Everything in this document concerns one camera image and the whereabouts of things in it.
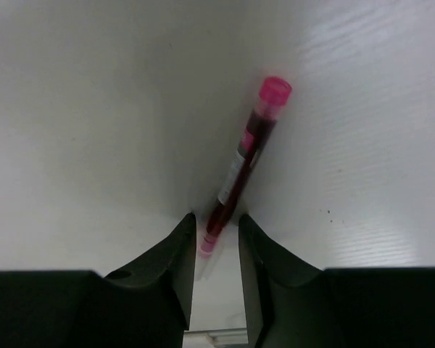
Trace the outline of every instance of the pink label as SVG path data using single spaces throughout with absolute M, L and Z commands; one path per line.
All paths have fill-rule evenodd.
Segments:
M 253 144 L 253 140 L 254 140 L 254 136 L 245 129 L 244 131 L 244 136 L 241 138 L 240 144 L 242 145 L 242 147 L 244 149 L 246 149 L 247 151 L 249 151 L 250 147 L 252 147 Z

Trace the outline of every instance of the blood collection tube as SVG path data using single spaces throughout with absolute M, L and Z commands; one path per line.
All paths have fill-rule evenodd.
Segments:
M 202 257 L 209 257 L 221 231 L 231 219 L 241 192 L 256 165 L 261 151 L 277 123 L 279 112 L 287 103 L 291 86 L 285 80 L 272 76 L 266 78 L 259 92 L 239 147 L 221 188 L 215 207 L 207 222 L 206 233 L 199 245 Z

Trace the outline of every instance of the white label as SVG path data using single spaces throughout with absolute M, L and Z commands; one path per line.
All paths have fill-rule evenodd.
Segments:
M 227 202 L 229 194 L 232 191 L 233 185 L 237 180 L 237 176 L 239 176 L 240 169 L 244 165 L 244 162 L 245 159 L 239 154 L 239 152 L 236 152 L 235 158 L 232 161 L 231 169 L 229 170 L 224 185 L 217 196 L 217 199 L 219 199 L 219 202 L 221 202 L 222 205 L 225 205 Z

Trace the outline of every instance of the pink cap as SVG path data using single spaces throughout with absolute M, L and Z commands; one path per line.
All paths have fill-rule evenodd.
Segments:
M 277 76 L 270 76 L 262 83 L 260 98 L 275 107 L 287 104 L 291 93 L 290 83 Z

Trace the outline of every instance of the dark red liquid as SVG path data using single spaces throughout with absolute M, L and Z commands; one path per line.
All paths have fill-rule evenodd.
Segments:
M 216 201 L 215 208 L 212 211 L 206 226 L 206 231 L 209 235 L 214 237 L 219 236 L 220 232 L 231 219 L 241 192 L 244 190 L 253 167 L 256 165 L 258 157 L 261 155 L 261 151 L 266 145 L 269 135 L 273 131 L 276 123 L 276 120 L 262 117 L 255 111 L 251 114 L 250 119 L 246 124 L 246 130 L 254 136 L 253 143 L 246 153 L 244 164 L 237 175 L 237 179 L 228 196 L 227 202 L 224 205 L 219 200 Z

